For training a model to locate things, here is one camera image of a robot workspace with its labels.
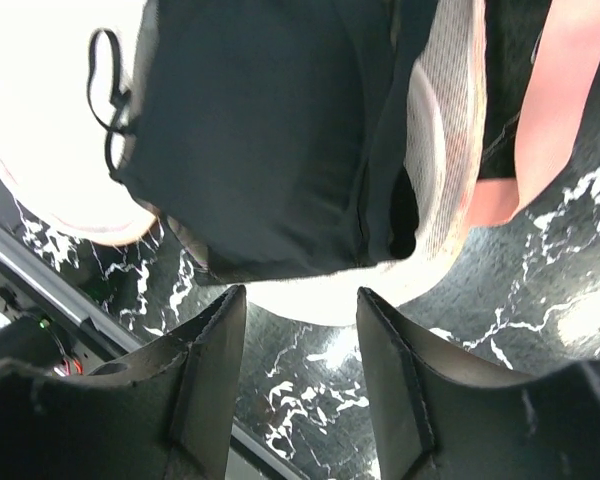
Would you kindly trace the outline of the pink mesh bra laundry bag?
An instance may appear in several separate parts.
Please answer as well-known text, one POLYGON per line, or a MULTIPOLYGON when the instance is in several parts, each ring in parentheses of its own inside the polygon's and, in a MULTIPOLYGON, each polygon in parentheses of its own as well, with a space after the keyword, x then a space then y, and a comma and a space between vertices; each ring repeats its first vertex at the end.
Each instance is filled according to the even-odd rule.
MULTIPOLYGON (((132 85, 149 1, 0 1, 0 180, 57 231, 106 246, 144 236, 159 221, 109 174, 125 141, 104 123, 112 75, 132 85)), ((567 166, 600 64, 600 1, 433 1, 429 40, 407 94, 404 166, 420 223, 403 260, 301 279, 235 283, 276 315, 318 325, 353 321, 354 295, 393 305, 430 290, 449 271, 469 229, 510 221, 567 166), (488 29, 503 12, 534 41, 515 74, 523 88, 514 174, 481 179, 488 29)))

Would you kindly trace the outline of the black bra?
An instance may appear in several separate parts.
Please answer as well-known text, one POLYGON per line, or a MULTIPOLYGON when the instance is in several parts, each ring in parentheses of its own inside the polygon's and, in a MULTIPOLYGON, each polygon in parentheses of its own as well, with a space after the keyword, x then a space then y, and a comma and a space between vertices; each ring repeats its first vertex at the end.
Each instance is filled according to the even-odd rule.
POLYGON ((407 94, 433 1, 149 1, 114 72, 110 177, 166 218, 203 286, 410 257, 407 94))

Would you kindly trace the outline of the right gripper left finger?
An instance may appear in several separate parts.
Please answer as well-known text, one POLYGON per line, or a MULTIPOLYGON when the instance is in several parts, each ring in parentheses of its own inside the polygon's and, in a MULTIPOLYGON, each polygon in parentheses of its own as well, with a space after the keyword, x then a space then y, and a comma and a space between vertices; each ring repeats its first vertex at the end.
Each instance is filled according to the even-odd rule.
POLYGON ((0 479, 223 478, 245 326, 233 286, 84 376, 0 360, 0 479))

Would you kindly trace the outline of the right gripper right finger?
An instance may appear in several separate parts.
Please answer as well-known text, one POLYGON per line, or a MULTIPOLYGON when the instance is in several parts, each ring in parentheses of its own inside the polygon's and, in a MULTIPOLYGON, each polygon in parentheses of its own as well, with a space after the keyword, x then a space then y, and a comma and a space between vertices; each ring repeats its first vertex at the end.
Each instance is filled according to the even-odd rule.
POLYGON ((600 360, 510 370, 367 288, 356 322, 383 478, 600 479, 600 360))

